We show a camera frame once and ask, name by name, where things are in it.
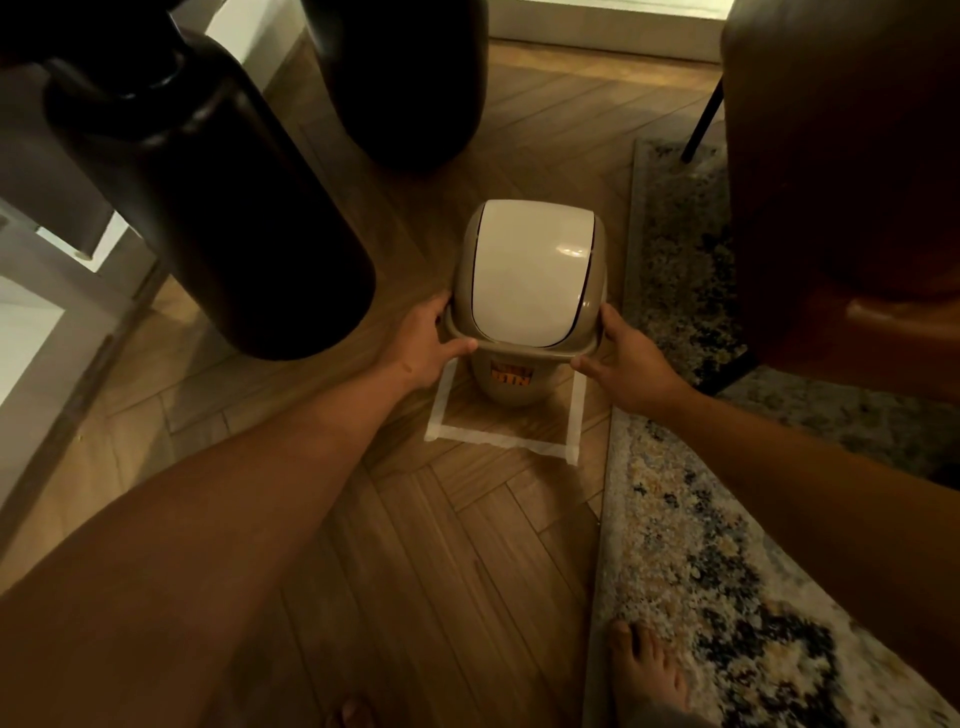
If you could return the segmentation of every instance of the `black bottle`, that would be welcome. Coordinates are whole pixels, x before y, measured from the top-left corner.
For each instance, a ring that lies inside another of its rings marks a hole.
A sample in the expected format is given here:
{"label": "black bottle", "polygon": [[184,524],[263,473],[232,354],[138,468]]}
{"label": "black bottle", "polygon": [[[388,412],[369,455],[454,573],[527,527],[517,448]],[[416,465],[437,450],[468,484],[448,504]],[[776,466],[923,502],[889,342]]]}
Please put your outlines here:
{"label": "black bottle", "polygon": [[47,119],[231,344],[320,352],[366,314],[371,261],[243,68],[162,21],[135,62],[45,62]]}

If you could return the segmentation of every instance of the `foot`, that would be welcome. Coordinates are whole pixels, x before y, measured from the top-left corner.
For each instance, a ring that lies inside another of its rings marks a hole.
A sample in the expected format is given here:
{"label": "foot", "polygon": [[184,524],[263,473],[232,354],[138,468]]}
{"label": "foot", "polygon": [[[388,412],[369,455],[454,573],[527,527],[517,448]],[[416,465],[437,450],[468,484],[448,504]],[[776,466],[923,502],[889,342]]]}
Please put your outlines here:
{"label": "foot", "polygon": [[631,628],[617,619],[608,633],[613,702],[620,725],[648,702],[665,703],[687,712],[687,687],[677,660],[660,638],[639,623]]}
{"label": "foot", "polygon": [[363,700],[349,699],[326,721],[326,728],[377,728],[373,711]]}

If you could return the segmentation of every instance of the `hand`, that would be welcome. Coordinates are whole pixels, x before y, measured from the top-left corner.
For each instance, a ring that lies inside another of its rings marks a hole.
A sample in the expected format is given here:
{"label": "hand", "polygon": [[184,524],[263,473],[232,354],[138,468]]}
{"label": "hand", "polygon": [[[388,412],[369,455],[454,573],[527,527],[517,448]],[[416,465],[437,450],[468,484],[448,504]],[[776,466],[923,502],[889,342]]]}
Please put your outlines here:
{"label": "hand", "polygon": [[602,364],[589,356],[570,362],[603,387],[624,412],[659,420],[677,400],[694,390],[673,371],[650,339],[630,326],[609,303],[600,306],[604,331],[616,345],[616,359]]}
{"label": "hand", "polygon": [[429,387],[440,378],[446,362],[476,351],[476,339],[440,343],[437,322],[449,300],[450,292],[444,291],[415,305],[403,317],[393,341],[377,358],[378,366],[398,368],[410,390]]}

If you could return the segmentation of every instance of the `bin label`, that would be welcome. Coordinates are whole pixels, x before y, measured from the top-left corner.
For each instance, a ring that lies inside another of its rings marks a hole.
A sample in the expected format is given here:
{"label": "bin label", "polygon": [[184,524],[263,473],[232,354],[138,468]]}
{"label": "bin label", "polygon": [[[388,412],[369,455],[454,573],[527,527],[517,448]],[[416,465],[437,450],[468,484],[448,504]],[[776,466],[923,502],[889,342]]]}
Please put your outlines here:
{"label": "bin label", "polygon": [[490,376],[501,384],[515,384],[519,387],[526,387],[534,376],[532,367],[518,367],[515,364],[500,364],[492,361],[490,363]]}

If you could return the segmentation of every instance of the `forearm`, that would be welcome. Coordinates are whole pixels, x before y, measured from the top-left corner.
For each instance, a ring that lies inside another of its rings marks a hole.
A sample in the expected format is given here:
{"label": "forearm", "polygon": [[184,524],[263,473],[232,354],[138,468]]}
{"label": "forearm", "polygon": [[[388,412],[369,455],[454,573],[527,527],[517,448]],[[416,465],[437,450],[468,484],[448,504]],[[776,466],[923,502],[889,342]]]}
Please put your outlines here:
{"label": "forearm", "polygon": [[692,390],[658,414],[841,606],[960,703],[957,494]]}
{"label": "forearm", "polygon": [[[407,391],[397,368],[371,370],[178,463],[85,524],[0,600],[0,722],[199,716]],[[56,701],[44,697],[51,684]]]}

